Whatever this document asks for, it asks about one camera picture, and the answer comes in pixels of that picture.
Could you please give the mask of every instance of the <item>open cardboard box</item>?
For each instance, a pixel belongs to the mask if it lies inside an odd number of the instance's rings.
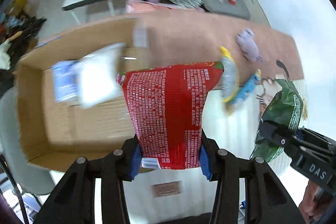
[[[56,102],[50,67],[80,59],[115,42],[125,42],[119,72],[145,69],[147,48],[133,47],[136,18],[117,17],[85,24],[49,39],[17,65],[17,108],[21,146],[29,163],[65,172],[80,156],[89,160],[121,148],[135,134],[124,97],[90,109]]]

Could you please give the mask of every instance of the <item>floor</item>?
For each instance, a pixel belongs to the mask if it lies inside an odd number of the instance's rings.
[[[115,0],[114,6],[116,14],[123,13],[123,1],[124,0]],[[35,6],[37,17],[48,19],[38,35],[39,43],[43,43],[48,37],[77,25],[70,11],[62,11],[61,0],[28,0],[28,2]],[[106,1],[77,8],[75,12],[81,22],[90,22],[110,17]],[[265,25],[268,24],[265,18],[256,19],[256,21],[257,20],[260,23],[264,22]],[[221,108],[220,106],[218,108],[214,107],[214,104],[220,101],[219,95],[216,94],[216,92],[211,92],[208,97],[208,107],[205,107],[203,113],[203,126],[208,128],[207,131],[213,132],[214,136],[210,137],[215,138],[220,146],[225,145],[228,150],[238,154],[238,156],[248,157],[253,149],[253,146],[248,144],[253,144],[254,139],[254,134],[250,132],[255,132],[258,121],[257,115],[254,115],[254,113],[258,112],[256,100],[248,100],[240,111],[228,117],[221,113],[222,110],[218,111],[218,109]],[[227,130],[226,138],[219,137],[223,128]],[[233,138],[230,138],[229,132],[238,134],[241,142],[236,142]],[[62,173],[54,171],[52,171],[51,174],[55,183],[63,176]],[[302,177],[293,173],[293,170],[287,170],[287,173],[282,176],[281,180],[288,189],[292,186],[290,178],[297,178],[297,180],[302,181]],[[182,181],[181,187],[183,194],[179,195],[178,198],[177,196],[170,196],[158,200],[148,194],[151,192],[151,185],[171,181]],[[216,183],[208,183],[204,176],[202,176],[200,169],[176,172],[156,170],[148,174],[137,176],[132,184],[124,183],[124,187],[131,223],[157,223],[158,221],[167,220],[169,218],[209,212],[214,200]],[[300,202],[300,198],[303,196],[302,189],[300,191],[297,189],[291,190],[292,193],[296,193],[297,198],[295,198],[295,202]],[[167,209],[167,204],[172,205],[171,209]],[[181,204],[187,204],[186,207],[184,207],[184,211],[181,209]],[[98,190],[95,192],[95,208],[98,209],[99,206],[100,191]],[[96,223],[101,223],[101,216],[99,216],[99,214],[96,215]]]
[[[62,0],[27,0],[38,18],[47,18],[38,34],[39,43],[54,34],[77,26],[71,11],[62,10]],[[125,0],[113,0],[116,15],[124,12]],[[110,17],[107,1],[101,1],[73,10],[80,22],[90,22]]]

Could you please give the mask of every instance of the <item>purple plush toy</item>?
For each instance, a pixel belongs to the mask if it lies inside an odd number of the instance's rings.
[[[245,31],[236,35],[236,42],[248,60],[252,62],[262,62],[263,59],[259,55],[259,50],[253,41],[253,37],[254,33],[251,31],[251,29],[245,29]]]

